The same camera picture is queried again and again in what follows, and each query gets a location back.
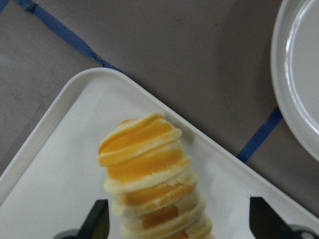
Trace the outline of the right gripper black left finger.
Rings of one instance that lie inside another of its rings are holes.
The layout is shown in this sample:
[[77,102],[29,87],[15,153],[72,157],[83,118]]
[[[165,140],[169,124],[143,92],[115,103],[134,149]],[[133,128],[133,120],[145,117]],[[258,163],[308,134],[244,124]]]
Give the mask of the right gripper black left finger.
[[107,239],[109,235],[109,205],[108,200],[97,200],[83,225],[78,239]]

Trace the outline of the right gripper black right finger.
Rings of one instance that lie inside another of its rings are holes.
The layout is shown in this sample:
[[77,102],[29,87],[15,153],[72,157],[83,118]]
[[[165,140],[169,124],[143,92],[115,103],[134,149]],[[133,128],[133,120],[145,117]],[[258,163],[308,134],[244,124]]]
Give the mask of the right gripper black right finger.
[[298,239],[262,197],[250,198],[250,230],[256,239]]

